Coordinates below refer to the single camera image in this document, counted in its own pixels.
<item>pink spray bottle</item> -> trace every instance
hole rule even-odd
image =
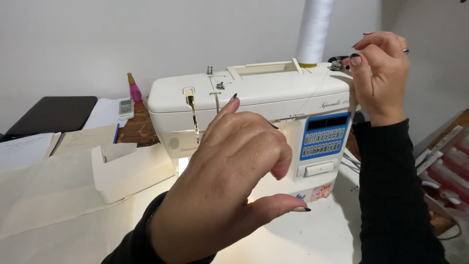
[[[138,103],[142,101],[142,92],[138,89],[137,84],[135,83],[134,78],[132,77],[132,73],[128,73],[127,77],[129,78],[129,85],[130,85],[130,97],[134,102]]]

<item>blue control panel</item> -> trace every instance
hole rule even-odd
[[[306,120],[300,161],[340,152],[350,122],[350,112],[311,117]]]

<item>spiral notebook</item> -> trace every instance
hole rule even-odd
[[[115,143],[119,124],[65,132],[60,135],[50,156],[77,152],[101,145]]]

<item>sewing machine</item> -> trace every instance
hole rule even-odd
[[[326,198],[357,107],[350,72],[330,63],[301,68],[291,59],[230,66],[220,72],[209,66],[206,73],[156,80],[148,110],[176,171],[182,172],[177,161],[193,155],[218,109],[235,93],[241,101],[239,112],[261,114],[277,125],[293,150],[286,177],[263,177],[253,190],[254,198],[277,193],[306,202]]]

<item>white wall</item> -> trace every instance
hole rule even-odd
[[[379,0],[336,0],[325,59],[379,27]],[[304,1],[0,1],[0,132],[47,95],[128,96],[207,65],[295,54]]]
[[[382,18],[408,42],[404,111],[417,154],[469,108],[469,3],[383,0]]]

